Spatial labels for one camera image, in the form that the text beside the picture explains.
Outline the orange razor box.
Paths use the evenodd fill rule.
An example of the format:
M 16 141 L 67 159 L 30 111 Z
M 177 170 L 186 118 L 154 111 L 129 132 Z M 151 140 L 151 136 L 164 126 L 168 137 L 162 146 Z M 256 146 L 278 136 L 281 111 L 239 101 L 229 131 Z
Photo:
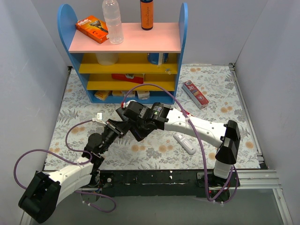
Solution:
M 77 30 L 99 44 L 108 39 L 108 28 L 106 23 L 93 15 L 78 21 L 75 26 Z

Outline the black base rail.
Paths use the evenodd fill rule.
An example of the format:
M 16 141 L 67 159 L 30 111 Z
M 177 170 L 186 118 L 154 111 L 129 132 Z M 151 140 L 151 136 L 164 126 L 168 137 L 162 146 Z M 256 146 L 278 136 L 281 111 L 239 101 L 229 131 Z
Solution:
M 204 170 L 103 170 L 95 183 L 104 195 L 205 198 Z

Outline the red toothpaste box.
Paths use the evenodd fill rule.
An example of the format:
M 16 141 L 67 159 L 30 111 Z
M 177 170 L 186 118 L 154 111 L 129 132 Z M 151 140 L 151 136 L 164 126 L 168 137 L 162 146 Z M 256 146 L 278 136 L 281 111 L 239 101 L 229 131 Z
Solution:
M 203 109 L 209 104 L 208 99 L 200 92 L 191 80 L 184 82 L 182 88 L 199 109 Z

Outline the blue white box on shelf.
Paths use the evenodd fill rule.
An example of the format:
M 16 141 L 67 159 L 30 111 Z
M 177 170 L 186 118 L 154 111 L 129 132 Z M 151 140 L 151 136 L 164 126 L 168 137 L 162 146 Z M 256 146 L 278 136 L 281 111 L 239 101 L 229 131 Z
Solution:
M 168 61 L 169 53 L 147 53 L 148 62 L 154 65 L 162 65 Z

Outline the orange cologne bottle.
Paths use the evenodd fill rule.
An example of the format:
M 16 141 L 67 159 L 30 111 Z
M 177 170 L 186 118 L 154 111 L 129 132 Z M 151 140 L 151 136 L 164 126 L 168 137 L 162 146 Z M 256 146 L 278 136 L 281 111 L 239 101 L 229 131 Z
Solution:
M 154 1 L 140 0 L 141 10 L 141 27 L 143 30 L 151 30 L 153 28 Z

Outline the black tv remote control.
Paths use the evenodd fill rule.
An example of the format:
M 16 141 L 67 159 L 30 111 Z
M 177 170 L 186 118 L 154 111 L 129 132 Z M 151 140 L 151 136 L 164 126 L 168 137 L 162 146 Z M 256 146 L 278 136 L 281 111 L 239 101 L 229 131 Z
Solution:
M 122 121 L 128 122 L 128 118 L 124 115 L 125 109 L 122 107 L 119 107 L 116 109 L 116 113 L 119 115 L 119 117 L 122 119 Z

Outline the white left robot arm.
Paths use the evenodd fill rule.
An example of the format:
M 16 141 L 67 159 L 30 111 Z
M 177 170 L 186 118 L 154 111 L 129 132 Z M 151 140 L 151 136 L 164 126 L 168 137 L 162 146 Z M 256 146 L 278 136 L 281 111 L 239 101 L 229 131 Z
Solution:
M 108 120 L 103 133 L 89 136 L 81 157 L 75 162 L 49 174 L 36 173 L 18 206 L 38 223 L 43 223 L 53 214 L 56 206 L 78 188 L 85 185 L 96 187 L 100 176 L 95 171 L 104 161 L 101 155 L 130 128 L 127 121 Z

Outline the clear plastic bottle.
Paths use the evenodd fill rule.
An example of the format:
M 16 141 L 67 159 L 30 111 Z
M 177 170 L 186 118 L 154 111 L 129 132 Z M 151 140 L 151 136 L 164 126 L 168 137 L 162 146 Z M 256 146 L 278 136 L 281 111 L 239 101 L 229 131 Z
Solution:
M 124 40 L 119 4 L 116 0 L 104 0 L 102 10 L 108 28 L 109 41 L 118 45 Z

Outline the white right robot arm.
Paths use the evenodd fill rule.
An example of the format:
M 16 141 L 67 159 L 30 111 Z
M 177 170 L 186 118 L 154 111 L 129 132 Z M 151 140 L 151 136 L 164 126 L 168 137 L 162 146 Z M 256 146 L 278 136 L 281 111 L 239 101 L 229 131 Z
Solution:
M 124 117 L 133 124 L 133 134 L 141 139 L 153 130 L 160 129 L 200 137 L 213 145 L 217 148 L 213 183 L 223 186 L 229 181 L 230 169 L 237 161 L 241 140 L 237 122 L 229 120 L 224 124 L 194 116 L 185 117 L 183 112 L 159 102 L 147 107 L 131 100 L 122 106 L 122 110 Z

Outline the blue and yellow shelf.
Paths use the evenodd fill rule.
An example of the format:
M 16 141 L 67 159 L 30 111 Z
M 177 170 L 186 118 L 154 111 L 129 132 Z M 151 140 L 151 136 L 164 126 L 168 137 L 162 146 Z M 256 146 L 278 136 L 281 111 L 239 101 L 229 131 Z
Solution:
M 153 29 L 143 30 L 138 23 L 124 23 L 124 41 L 113 45 L 109 41 L 99 44 L 76 29 L 78 19 L 69 4 L 62 4 L 57 12 L 60 40 L 92 103 L 98 90 L 147 90 L 146 104 L 162 102 L 173 104 L 187 39 L 188 5 L 180 8 L 178 22 L 158 22 Z M 117 53 L 118 62 L 110 66 L 98 64 L 96 53 Z M 169 53 L 162 65 L 148 62 L 147 53 Z M 111 74 L 144 74 L 144 83 L 119 81 Z

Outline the yellow orange box on shelf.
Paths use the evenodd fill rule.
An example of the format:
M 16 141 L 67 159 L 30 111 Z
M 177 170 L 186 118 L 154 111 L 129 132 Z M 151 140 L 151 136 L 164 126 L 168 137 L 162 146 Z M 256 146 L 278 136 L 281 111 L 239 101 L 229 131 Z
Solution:
M 110 94 L 110 90 L 98 90 L 95 92 L 94 97 L 101 101 L 105 101 L 110 96 Z

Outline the white orange soap box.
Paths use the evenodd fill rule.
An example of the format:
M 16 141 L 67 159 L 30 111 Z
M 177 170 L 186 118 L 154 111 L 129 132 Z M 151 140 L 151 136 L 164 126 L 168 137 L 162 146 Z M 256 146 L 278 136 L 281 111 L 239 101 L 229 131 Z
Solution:
M 128 98 L 134 98 L 136 91 L 135 90 L 133 90 L 133 91 L 124 91 L 123 90 L 121 93 L 123 94 L 123 96 L 127 96 Z

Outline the white and red remote control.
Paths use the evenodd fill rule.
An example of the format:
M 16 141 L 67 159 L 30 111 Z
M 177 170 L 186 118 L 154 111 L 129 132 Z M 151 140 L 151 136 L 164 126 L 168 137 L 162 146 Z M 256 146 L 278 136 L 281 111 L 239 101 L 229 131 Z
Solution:
M 175 133 L 173 134 L 173 137 L 189 155 L 193 155 L 196 153 L 195 146 L 185 136 L 179 133 Z

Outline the white cup on shelf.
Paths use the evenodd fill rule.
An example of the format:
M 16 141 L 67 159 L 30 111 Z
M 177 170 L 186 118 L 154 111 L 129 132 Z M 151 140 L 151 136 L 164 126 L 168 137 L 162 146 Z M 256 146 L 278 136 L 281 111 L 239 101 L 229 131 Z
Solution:
M 95 54 L 98 64 L 102 66 L 110 66 L 118 62 L 117 53 L 96 53 Z

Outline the red box on shelf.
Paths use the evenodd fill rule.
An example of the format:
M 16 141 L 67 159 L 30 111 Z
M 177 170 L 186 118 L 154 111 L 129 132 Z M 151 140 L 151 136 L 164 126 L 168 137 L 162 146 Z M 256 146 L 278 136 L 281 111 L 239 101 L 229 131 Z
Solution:
M 144 74 L 111 74 L 112 79 L 131 83 L 143 84 Z

